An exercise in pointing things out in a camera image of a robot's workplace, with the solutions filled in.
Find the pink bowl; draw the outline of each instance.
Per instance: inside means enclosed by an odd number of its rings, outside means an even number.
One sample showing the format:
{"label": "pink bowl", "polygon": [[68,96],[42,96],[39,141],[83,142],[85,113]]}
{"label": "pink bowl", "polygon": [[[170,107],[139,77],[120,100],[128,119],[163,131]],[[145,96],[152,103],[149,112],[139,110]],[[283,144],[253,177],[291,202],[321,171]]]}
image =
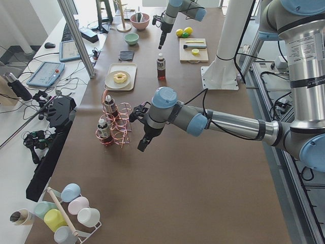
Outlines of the pink bowl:
{"label": "pink bowl", "polygon": [[149,24],[150,16],[144,13],[142,14],[143,14],[142,22],[136,22],[136,14],[132,15],[130,18],[132,25],[138,30],[145,29]]}

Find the white table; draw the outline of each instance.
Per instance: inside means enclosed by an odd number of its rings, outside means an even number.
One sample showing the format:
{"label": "white table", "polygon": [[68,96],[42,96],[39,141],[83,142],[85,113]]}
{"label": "white table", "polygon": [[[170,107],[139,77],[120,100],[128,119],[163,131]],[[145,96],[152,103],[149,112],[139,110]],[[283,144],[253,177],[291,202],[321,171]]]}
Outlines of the white table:
{"label": "white table", "polygon": [[[46,42],[52,42],[56,44],[55,48],[45,49],[44,45],[41,46],[40,50],[36,53],[35,57],[59,52],[59,43],[62,38],[62,32],[66,21],[64,18],[57,24],[53,32],[46,39]],[[87,40],[84,40],[88,54],[92,54],[93,48],[101,50],[106,39],[106,34],[99,34],[99,41],[96,43],[90,43]],[[58,62],[58,54],[46,55],[39,57],[40,61],[50,61]],[[41,62],[33,60],[30,62],[28,67],[24,72],[34,72],[39,67]],[[57,89],[62,89],[63,95],[68,95],[73,92],[70,96],[75,100],[77,106],[81,103],[82,97],[84,95],[87,83],[89,82],[89,75],[84,68],[81,59],[67,62],[66,67],[61,74],[61,79],[69,77],[76,70],[80,70],[75,73],[73,77],[78,77],[77,79],[72,80],[69,84],[57,87]],[[23,81],[23,84],[26,83],[30,74],[23,74],[19,78],[20,81]],[[56,82],[54,85],[66,84],[67,81],[64,79],[62,81]],[[30,93],[35,94],[37,90],[31,90]],[[0,106],[0,112],[10,111],[17,109],[21,103],[17,103],[16,106]],[[22,106],[15,112],[2,113],[0,114],[0,143],[3,143],[9,136],[11,136],[25,121],[23,120],[25,106]],[[25,111],[25,117],[29,117],[35,113],[35,110],[27,108]],[[30,231],[31,226],[14,226],[13,223],[9,221],[10,215],[22,208],[27,208],[29,211],[33,212],[36,205],[35,202],[26,199],[25,190],[30,183],[34,175],[34,170],[36,165],[33,163],[31,158],[31,153],[28,148],[23,145],[23,136],[26,131],[38,131],[46,130],[48,128],[49,122],[45,120],[38,120],[34,118],[18,135],[16,135],[5,147],[0,150],[0,192],[1,192],[1,211],[0,211],[0,236],[1,243],[11,243],[11,244],[21,244],[24,243],[26,237]],[[42,154],[45,154],[45,150],[36,149],[36,153],[41,158]]]}

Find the brown tablecloth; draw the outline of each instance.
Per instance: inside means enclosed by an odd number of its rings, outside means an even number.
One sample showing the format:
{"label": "brown tablecloth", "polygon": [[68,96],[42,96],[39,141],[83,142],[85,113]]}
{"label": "brown tablecloth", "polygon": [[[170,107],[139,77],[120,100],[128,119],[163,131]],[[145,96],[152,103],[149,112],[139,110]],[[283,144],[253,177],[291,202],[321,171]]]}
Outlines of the brown tablecloth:
{"label": "brown tablecloth", "polygon": [[[144,8],[160,14],[163,9]],[[202,22],[179,14],[161,52],[166,58],[166,82],[157,81],[156,58],[161,31],[149,25],[135,47],[114,29],[107,36],[91,80],[57,163],[50,186],[61,191],[74,182],[90,206],[99,209],[102,227],[92,243],[290,243],[269,166],[260,142],[206,130],[196,138],[174,125],[165,126],[145,152],[137,150],[143,125],[132,124],[131,143],[104,147],[95,137],[102,115],[104,78],[122,50],[134,50],[137,64],[132,91],[115,91],[117,103],[133,107],[150,101],[160,86],[178,92],[186,102],[202,90],[201,66],[180,63],[174,31],[191,26],[192,37],[206,38],[210,64],[216,54],[224,17],[208,9]],[[202,106],[202,97],[192,102]],[[211,90],[206,108],[253,117],[245,86],[238,91]],[[76,218],[72,217],[77,228]],[[55,243],[53,233],[37,219],[26,243]]]}

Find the yellow mug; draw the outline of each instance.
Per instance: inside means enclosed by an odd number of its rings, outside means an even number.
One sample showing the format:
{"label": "yellow mug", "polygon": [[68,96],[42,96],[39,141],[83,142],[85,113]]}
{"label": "yellow mug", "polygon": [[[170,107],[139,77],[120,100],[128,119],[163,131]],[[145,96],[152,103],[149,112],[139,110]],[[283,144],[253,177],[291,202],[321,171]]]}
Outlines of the yellow mug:
{"label": "yellow mug", "polygon": [[66,221],[64,220],[61,212],[57,209],[49,210],[44,216],[44,223],[53,231],[61,226],[67,226]]}

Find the mug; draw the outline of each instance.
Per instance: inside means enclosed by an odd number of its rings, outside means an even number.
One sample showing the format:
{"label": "mug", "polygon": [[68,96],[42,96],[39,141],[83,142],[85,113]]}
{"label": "mug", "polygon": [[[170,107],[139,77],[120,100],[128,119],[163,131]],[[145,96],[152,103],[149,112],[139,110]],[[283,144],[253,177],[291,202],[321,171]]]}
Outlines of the mug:
{"label": "mug", "polygon": [[35,215],[29,212],[26,208],[14,212],[12,216],[16,213],[18,215],[16,216],[17,220],[13,221],[14,225],[32,225],[34,223]]}
{"label": "mug", "polygon": [[101,214],[96,208],[86,207],[78,212],[79,223],[87,227],[94,227],[100,221]]}
{"label": "mug", "polygon": [[58,244],[75,244],[77,239],[68,226],[59,227],[54,234],[54,240]]}
{"label": "mug", "polygon": [[75,200],[69,203],[68,211],[72,215],[77,215],[81,209],[86,207],[89,207],[88,199],[85,197],[77,197]]}
{"label": "mug", "polygon": [[34,213],[41,220],[44,220],[45,214],[51,209],[57,209],[57,206],[55,205],[55,203],[41,201],[35,206]]}
{"label": "mug", "polygon": [[67,223],[64,220],[61,212],[57,209],[49,210],[44,216],[44,223],[55,232],[59,227],[66,226]]}
{"label": "mug", "polygon": [[68,184],[61,192],[61,199],[63,202],[71,202],[72,200],[79,197],[80,193],[80,187],[75,183],[71,183]]}

